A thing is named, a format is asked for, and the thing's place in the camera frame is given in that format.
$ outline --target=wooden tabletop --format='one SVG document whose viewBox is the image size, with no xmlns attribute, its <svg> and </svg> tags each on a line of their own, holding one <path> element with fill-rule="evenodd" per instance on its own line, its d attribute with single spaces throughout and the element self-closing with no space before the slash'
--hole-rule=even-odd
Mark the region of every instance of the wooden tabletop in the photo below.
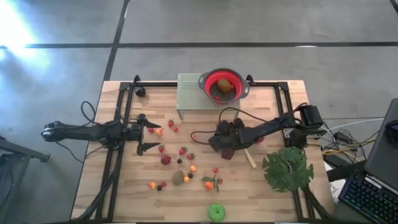
<svg viewBox="0 0 398 224">
<path fill-rule="evenodd" d="M 288 83 L 293 107 L 308 102 L 303 81 L 293 80 Z M 104 82 L 96 114 L 97 122 L 102 123 L 113 119 L 119 84 L 120 82 Z M 136 154 L 137 144 L 126 143 L 114 212 L 115 222 L 206 222 L 209 221 L 206 208 L 212 203 L 224 205 L 227 214 L 225 222 L 273 222 L 297 219 L 292 193 L 273 192 L 261 169 L 263 157 L 284 146 L 281 132 L 266 136 L 262 143 L 249 148 L 249 152 L 257 164 L 257 168 L 253 169 L 243 150 L 236 151 L 234 157 L 227 161 L 222 159 L 221 155 L 212 150 L 210 146 L 191 141 L 190 133 L 192 131 L 213 131 L 215 129 L 219 112 L 187 111 L 184 120 L 181 121 L 175 109 L 177 87 L 146 87 L 146 92 L 145 98 L 133 96 L 130 118 L 144 113 L 150 122 L 164 128 L 161 137 L 145 130 L 144 141 L 164 144 L 164 154 L 171 156 L 172 161 L 169 165 L 162 165 L 160 163 L 162 154 L 157 147 L 149 149 L 143 156 L 138 156 Z M 241 109 L 266 120 L 279 116 L 274 89 L 271 87 L 251 88 L 250 94 L 241 100 Z M 239 114 L 239 117 L 243 119 L 246 126 L 255 126 L 260 123 L 242 113 Z M 232 119 L 233 112 L 226 112 L 223 118 Z M 178 124 L 178 133 L 174 133 L 167 126 L 169 119 L 174 119 Z M 197 135 L 199 141 L 206 141 L 209 137 L 209 134 Z M 99 146 L 98 142 L 91 142 L 88 152 Z M 178 164 L 176 162 L 180 157 L 178 150 L 182 146 L 186 146 L 188 151 L 195 153 L 197 157 L 193 161 L 188 161 L 183 156 L 183 163 Z M 320 203 L 329 212 L 332 212 L 334 204 L 320 149 L 319 147 L 307 147 L 305 152 L 308 165 L 314 165 L 315 177 L 310 183 L 310 188 Z M 105 157 L 106 150 L 101 149 L 85 160 L 72 217 L 79 216 L 98 193 Z M 186 172 L 191 165 L 197 167 L 193 179 L 180 186 L 174 186 L 171 183 L 173 173 L 176 170 Z M 217 176 L 224 180 L 220 185 L 219 193 L 207 192 L 201 181 L 203 176 L 213 175 L 214 167 L 219 168 Z M 151 190 L 148 183 L 152 181 L 157 183 L 165 181 L 167 186 L 161 191 Z M 306 216 L 307 211 L 302 192 L 300 198 Z M 108 199 L 107 197 L 104 203 L 103 216 L 106 216 L 108 211 Z"/>
</svg>

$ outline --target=black metal frame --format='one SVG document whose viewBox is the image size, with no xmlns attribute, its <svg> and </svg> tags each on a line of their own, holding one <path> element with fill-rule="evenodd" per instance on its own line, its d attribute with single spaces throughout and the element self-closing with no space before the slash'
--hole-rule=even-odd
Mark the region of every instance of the black metal frame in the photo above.
<svg viewBox="0 0 398 224">
<path fill-rule="evenodd" d="M 118 108 L 121 108 L 124 92 L 128 90 L 127 93 L 127 102 L 126 102 L 126 109 L 124 112 L 124 120 L 128 121 L 129 120 L 129 113 L 131 109 L 131 102 L 132 102 L 132 97 L 134 93 L 134 87 L 164 87 L 164 86 L 175 86 L 177 87 L 177 82 L 139 82 L 141 79 L 139 78 L 138 75 L 134 78 L 133 82 L 122 82 L 120 83 L 119 87 L 119 95 L 118 95 L 118 100 L 116 103 L 116 106 Z M 293 111 L 292 107 L 292 102 L 290 99 L 290 93 L 289 93 L 289 86 L 287 82 L 255 82 L 253 77 L 251 75 L 248 75 L 246 80 L 249 82 L 251 87 L 257 87 L 257 86 L 268 86 L 268 87 L 273 87 L 275 91 L 275 97 L 276 97 L 276 102 L 278 106 L 278 112 L 279 115 L 281 116 L 284 112 L 283 104 L 282 104 L 282 97 L 280 94 L 280 91 L 284 92 L 285 95 L 285 100 L 287 103 L 287 110 L 288 112 Z M 116 119 L 118 117 L 117 111 L 115 110 L 115 115 L 114 118 Z M 288 139 L 286 136 L 283 134 L 284 138 L 284 144 L 287 146 L 288 144 Z M 114 149 L 108 149 L 108 153 L 106 155 L 106 160 L 105 160 L 105 165 L 104 165 L 104 172 L 103 172 L 103 178 L 101 182 L 101 190 L 98 193 L 98 195 L 95 197 L 91 205 L 88 207 L 88 210 L 90 212 L 84 212 L 84 215 L 80 216 L 80 219 L 77 220 L 69 220 L 67 222 L 62 222 L 63 224 L 66 223 L 109 223 L 112 222 L 113 220 L 113 213 L 114 213 L 114 206 L 116 203 L 116 196 L 118 192 L 118 182 L 119 182 L 119 175 L 120 175 L 120 170 L 121 170 L 121 163 L 122 163 L 122 158 L 123 158 L 123 152 L 124 152 L 124 141 L 119 143 L 119 147 L 117 149 L 118 154 L 116 158 L 116 163 L 114 165 L 114 169 L 111 174 L 110 168 L 111 168 L 111 161 L 112 161 L 112 156 L 113 156 L 113 151 Z M 106 218 L 102 218 L 102 211 L 103 211 L 103 199 L 106 194 L 106 192 L 109 190 L 110 186 L 112 186 L 111 190 L 111 196 L 109 200 L 109 208 L 108 208 L 108 216 Z M 295 190 L 292 192 L 293 195 L 293 200 L 294 200 L 294 205 L 295 205 L 295 212 L 297 214 L 297 219 L 298 221 L 301 221 L 305 219 L 303 217 L 303 210 L 300 202 L 300 195 L 299 191 Z M 308 208 L 308 215 L 310 219 L 315 218 L 315 213 L 313 210 L 313 206 L 309 199 L 306 198 L 306 204 Z M 95 219 L 91 219 L 90 217 L 92 216 L 94 210 L 96 210 L 95 214 Z"/>
</svg>

